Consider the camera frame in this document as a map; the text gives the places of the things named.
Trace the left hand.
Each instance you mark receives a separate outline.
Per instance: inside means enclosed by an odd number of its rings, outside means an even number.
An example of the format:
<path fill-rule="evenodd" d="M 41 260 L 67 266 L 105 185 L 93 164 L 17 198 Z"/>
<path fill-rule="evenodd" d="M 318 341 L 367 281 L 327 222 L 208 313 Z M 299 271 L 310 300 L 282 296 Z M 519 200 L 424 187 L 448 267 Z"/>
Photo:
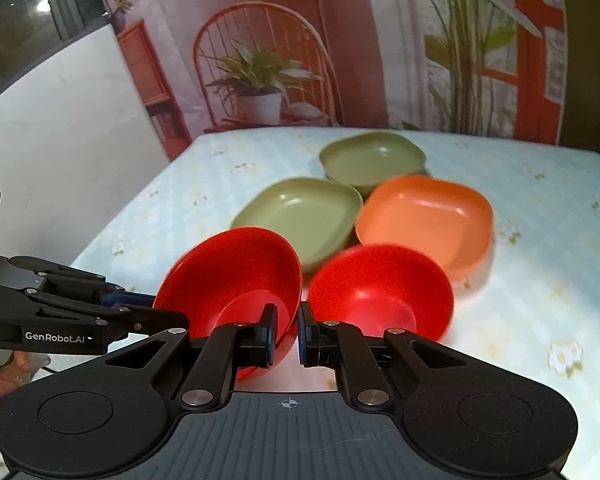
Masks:
<path fill-rule="evenodd" d="M 14 351 L 5 363 L 0 365 L 0 401 L 18 388 L 27 385 L 33 376 L 50 364 L 50 357 L 44 353 Z"/>

